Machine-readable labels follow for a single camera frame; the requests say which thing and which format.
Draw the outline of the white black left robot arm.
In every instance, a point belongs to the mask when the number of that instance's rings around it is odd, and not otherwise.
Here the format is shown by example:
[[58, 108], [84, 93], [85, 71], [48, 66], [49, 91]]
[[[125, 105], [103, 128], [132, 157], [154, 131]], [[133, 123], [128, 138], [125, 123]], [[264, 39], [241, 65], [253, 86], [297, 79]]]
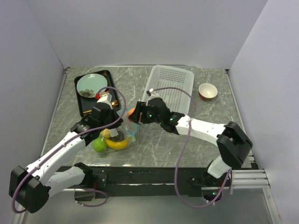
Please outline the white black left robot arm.
[[9, 195], [12, 210], [35, 213], [55, 194], [72, 186], [95, 191], [99, 179], [93, 170], [79, 162], [59, 172], [62, 164], [99, 137], [106, 128], [115, 129], [123, 120], [109, 103], [97, 103], [90, 114], [75, 123], [63, 139], [35, 162], [15, 167], [10, 175]]

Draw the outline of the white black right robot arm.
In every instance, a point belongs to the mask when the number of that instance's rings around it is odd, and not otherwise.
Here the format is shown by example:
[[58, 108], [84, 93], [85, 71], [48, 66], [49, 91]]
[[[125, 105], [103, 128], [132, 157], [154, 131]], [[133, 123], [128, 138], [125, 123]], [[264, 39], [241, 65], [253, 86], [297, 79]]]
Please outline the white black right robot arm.
[[231, 168], [241, 168], [253, 146], [237, 123], [215, 124], [193, 119], [170, 111], [161, 98], [137, 102], [128, 119], [137, 124], [157, 123], [168, 133], [189, 135], [217, 146], [220, 156], [211, 162], [204, 175], [205, 182], [210, 186], [215, 186]]

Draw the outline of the light teal plate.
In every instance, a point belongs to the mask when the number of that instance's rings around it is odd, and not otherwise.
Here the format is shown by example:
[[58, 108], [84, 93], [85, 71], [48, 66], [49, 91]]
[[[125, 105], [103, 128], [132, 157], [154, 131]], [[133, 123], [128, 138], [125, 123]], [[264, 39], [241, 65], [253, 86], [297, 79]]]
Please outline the light teal plate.
[[82, 76], [77, 84], [77, 93], [85, 98], [94, 98], [95, 94], [103, 87], [107, 87], [107, 79], [100, 74], [88, 74]]

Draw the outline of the red and white bowl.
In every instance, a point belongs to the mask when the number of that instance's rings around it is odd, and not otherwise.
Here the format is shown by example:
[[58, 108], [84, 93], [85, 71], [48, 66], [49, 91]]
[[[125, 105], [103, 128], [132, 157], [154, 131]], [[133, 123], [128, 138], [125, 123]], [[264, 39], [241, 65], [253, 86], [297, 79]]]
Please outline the red and white bowl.
[[211, 101], [218, 95], [217, 88], [210, 83], [203, 83], [198, 88], [199, 97], [204, 101]]

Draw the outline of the black rectangular tray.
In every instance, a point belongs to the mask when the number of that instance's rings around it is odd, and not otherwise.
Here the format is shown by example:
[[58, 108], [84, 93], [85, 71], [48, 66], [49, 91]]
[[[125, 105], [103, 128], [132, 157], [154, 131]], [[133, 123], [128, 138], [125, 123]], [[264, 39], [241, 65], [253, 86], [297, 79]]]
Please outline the black rectangular tray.
[[115, 87], [112, 75], [108, 70], [77, 76], [74, 79], [74, 86], [81, 117], [91, 112], [98, 101], [96, 94], [100, 89], [107, 86]]

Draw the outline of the fake peach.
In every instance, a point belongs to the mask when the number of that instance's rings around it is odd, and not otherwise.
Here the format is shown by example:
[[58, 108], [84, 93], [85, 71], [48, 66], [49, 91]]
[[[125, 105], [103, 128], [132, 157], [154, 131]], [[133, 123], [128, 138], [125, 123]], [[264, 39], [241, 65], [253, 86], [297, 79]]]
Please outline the fake peach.
[[127, 112], [127, 118], [128, 118], [129, 120], [131, 120], [131, 119], [130, 119], [130, 116], [131, 116], [131, 114], [132, 114], [134, 111], [135, 111], [135, 108], [131, 108], [131, 109], [128, 110], [128, 112]]

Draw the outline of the white perforated plastic basket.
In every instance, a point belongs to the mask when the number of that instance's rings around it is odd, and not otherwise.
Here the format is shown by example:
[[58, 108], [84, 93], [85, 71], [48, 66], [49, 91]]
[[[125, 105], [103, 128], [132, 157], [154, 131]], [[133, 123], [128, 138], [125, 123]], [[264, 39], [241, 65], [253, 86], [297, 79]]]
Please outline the white perforated plastic basket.
[[157, 91], [172, 112], [188, 114], [193, 89], [194, 74], [191, 71], [166, 65], [155, 65], [149, 75], [141, 101], [149, 96], [147, 91]]

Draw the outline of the fake yellow pear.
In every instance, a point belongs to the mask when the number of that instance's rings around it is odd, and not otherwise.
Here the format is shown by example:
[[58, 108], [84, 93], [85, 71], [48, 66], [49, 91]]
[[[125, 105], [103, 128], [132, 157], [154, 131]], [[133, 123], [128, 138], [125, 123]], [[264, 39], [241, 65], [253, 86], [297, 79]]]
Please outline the fake yellow pear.
[[109, 129], [104, 129], [103, 131], [100, 132], [100, 135], [104, 138], [110, 138], [111, 134], [110, 134], [110, 130]]

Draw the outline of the clear zip top bag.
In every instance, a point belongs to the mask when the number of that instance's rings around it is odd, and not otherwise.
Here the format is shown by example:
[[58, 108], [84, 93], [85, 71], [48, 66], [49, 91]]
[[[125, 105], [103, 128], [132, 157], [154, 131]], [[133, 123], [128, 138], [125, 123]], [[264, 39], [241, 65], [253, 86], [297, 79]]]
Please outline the clear zip top bag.
[[[131, 143], [136, 141], [139, 125], [134, 122], [131, 122], [127, 118], [128, 110], [129, 109], [125, 110], [124, 116], [122, 117], [123, 122], [122, 122], [121, 126], [119, 126], [118, 128], [115, 128], [115, 129], [109, 129], [110, 134], [111, 134], [111, 137], [109, 139], [111, 139], [112, 141], [121, 141], [121, 140], [124, 140], [126, 137], [129, 137], [131, 139]], [[107, 146], [106, 152], [109, 152], [112, 150], [115, 150], [115, 149], [111, 149]]]

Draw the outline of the fake yellow banana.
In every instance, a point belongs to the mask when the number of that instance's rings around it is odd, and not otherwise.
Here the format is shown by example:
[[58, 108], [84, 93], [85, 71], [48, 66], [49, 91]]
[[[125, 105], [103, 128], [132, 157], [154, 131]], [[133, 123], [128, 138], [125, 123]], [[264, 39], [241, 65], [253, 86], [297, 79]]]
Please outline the fake yellow banana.
[[131, 139], [126, 137], [124, 140], [121, 141], [112, 141], [109, 138], [104, 138], [106, 145], [115, 150], [121, 150], [127, 148], [131, 144]]

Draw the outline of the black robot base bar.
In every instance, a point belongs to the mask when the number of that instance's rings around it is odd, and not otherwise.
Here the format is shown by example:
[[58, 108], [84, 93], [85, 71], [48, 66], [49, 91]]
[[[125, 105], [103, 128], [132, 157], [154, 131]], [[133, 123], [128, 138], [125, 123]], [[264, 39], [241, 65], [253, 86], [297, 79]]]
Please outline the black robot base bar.
[[232, 172], [219, 179], [206, 168], [91, 167], [77, 163], [87, 172], [80, 187], [103, 191], [110, 197], [120, 196], [181, 196], [221, 200], [220, 190], [230, 188]]

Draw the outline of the gold spoon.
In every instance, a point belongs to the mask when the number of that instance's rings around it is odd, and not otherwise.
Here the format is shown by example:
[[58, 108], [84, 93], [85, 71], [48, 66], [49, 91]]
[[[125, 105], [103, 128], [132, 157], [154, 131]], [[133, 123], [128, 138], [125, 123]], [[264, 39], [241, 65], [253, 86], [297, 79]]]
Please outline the gold spoon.
[[[119, 101], [118, 101], [118, 100], [114, 100], [114, 101], [111, 103], [111, 105], [112, 105], [113, 107], [117, 107], [117, 106], [119, 106]], [[87, 114], [87, 113], [91, 113], [91, 112], [92, 112], [92, 110], [90, 109], [90, 110], [84, 111], [83, 114]]]

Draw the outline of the fake green fruit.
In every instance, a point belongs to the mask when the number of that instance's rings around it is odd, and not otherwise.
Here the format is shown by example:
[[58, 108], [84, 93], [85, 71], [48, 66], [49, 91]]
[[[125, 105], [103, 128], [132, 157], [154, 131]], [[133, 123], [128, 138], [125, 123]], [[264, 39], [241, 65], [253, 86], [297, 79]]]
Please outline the fake green fruit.
[[93, 149], [98, 153], [104, 153], [107, 150], [107, 144], [105, 140], [101, 137], [98, 137], [93, 141]]

